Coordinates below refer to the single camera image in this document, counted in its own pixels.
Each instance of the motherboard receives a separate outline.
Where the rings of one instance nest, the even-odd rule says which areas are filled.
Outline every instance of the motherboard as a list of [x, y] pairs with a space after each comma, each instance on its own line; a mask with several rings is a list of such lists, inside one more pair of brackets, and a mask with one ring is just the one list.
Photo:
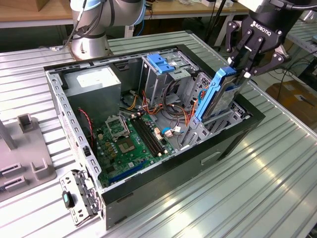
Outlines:
[[110, 186], [175, 153], [148, 114], [124, 118], [113, 116], [94, 130], [99, 180]]

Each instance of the green circuit board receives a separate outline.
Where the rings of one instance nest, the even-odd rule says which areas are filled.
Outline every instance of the green circuit board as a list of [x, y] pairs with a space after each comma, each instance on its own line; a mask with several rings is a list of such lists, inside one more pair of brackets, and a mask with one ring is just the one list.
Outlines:
[[[155, 136], [154, 129], [156, 125], [150, 116], [143, 115], [141, 119]], [[124, 179], [174, 153], [174, 148], [167, 140], [164, 140], [164, 143], [157, 140], [166, 153], [162, 153], [161, 156], [153, 156], [137, 133], [137, 130], [133, 127], [130, 119], [126, 119], [125, 123], [130, 131], [129, 137], [121, 137], [117, 141], [113, 141], [106, 124], [94, 130], [94, 134], [97, 137], [97, 160], [102, 169], [99, 180], [104, 187]]]

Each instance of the collaborative robot arm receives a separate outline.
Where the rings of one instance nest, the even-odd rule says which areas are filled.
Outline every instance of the collaborative robot arm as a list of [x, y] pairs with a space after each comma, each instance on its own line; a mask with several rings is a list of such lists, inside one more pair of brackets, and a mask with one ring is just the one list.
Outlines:
[[139, 24], [145, 15], [145, 0], [71, 0], [70, 6], [75, 26], [71, 50], [78, 59], [109, 55], [106, 28]]

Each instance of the wooden table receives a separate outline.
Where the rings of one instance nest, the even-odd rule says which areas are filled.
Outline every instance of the wooden table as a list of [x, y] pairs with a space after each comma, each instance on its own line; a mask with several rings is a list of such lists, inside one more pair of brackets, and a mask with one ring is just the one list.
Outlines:
[[[178, 0], [171, 2], [157, 1], [153, 4], [152, 16], [147, 10], [145, 19], [185, 18], [211, 16], [212, 6], [201, 3], [183, 5]], [[227, 22], [235, 15], [247, 14], [248, 9], [239, 3], [230, 8], [224, 8], [221, 15], [227, 16], [223, 28], [216, 41], [220, 45], [226, 33]], [[71, 8], [68, 0], [50, 0], [39, 12], [27, 11], [7, 6], [0, 6], [0, 28], [50, 26], [73, 24]], [[133, 31], [126, 27], [125, 37], [131, 37]]]

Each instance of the blue plastic clip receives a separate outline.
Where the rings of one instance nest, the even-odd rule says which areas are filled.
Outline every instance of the blue plastic clip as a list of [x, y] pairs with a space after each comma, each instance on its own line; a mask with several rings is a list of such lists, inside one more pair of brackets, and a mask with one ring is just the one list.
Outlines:
[[221, 89], [221, 82], [224, 77], [228, 77], [230, 75], [236, 74], [235, 71], [231, 67], [224, 67], [217, 71], [216, 75], [214, 76], [213, 80], [210, 82], [209, 89], [206, 92], [206, 95], [202, 102], [199, 104], [197, 111], [195, 112], [195, 117], [202, 121], [203, 116], [205, 114], [206, 109], [208, 108], [213, 96]]
[[168, 73], [175, 70], [173, 66], [170, 66], [166, 59], [159, 54], [153, 54], [147, 56], [148, 61], [159, 71], [159, 73]]

